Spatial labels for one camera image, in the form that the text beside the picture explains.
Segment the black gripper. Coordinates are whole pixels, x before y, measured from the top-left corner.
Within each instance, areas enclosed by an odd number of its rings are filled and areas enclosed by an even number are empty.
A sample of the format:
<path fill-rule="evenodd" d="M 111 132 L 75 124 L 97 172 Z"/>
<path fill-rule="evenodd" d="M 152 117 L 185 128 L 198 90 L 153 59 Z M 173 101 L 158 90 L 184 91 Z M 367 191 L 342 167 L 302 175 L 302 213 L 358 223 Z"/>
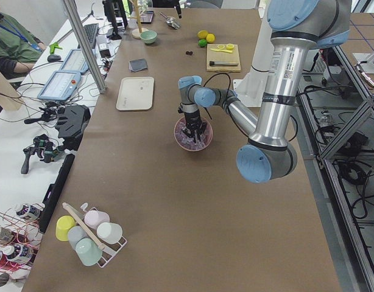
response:
<path fill-rule="evenodd" d="M 185 128 L 182 132 L 187 137 L 192 137 L 193 142 L 196 144 L 200 140 L 199 134 L 203 134 L 206 130 L 207 123 L 203 122 L 200 116 L 200 111 L 193 113 L 184 113 L 185 115 Z"/>

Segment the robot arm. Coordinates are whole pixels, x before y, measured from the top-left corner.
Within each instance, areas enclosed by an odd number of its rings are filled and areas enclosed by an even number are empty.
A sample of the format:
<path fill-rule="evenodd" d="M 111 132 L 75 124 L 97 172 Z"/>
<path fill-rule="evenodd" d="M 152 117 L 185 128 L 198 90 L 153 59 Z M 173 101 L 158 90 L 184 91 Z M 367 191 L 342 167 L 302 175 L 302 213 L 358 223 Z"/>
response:
<path fill-rule="evenodd" d="M 264 183 L 290 174 L 297 154 L 285 133 L 307 53 L 345 43 L 350 14 L 350 1 L 272 1 L 267 22 L 273 54 L 259 113 L 252 113 L 233 90 L 204 87 L 196 75 L 183 77 L 178 81 L 182 134 L 199 141 L 208 126 L 200 108 L 220 106 L 248 136 L 236 156 L 244 179 Z"/>

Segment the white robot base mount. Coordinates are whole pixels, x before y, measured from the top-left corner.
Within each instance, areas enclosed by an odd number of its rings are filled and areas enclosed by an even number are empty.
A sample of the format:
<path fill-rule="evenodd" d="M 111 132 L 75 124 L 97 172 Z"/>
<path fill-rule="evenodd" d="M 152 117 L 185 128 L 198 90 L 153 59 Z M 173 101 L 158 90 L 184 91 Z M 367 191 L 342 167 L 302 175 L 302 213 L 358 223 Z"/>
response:
<path fill-rule="evenodd" d="M 270 41 L 272 29 L 267 22 L 267 9 L 268 6 L 266 6 L 260 25 L 251 69 L 243 79 L 233 80 L 233 88 L 238 94 L 238 98 L 247 107 L 261 106 L 270 69 L 273 45 Z"/>

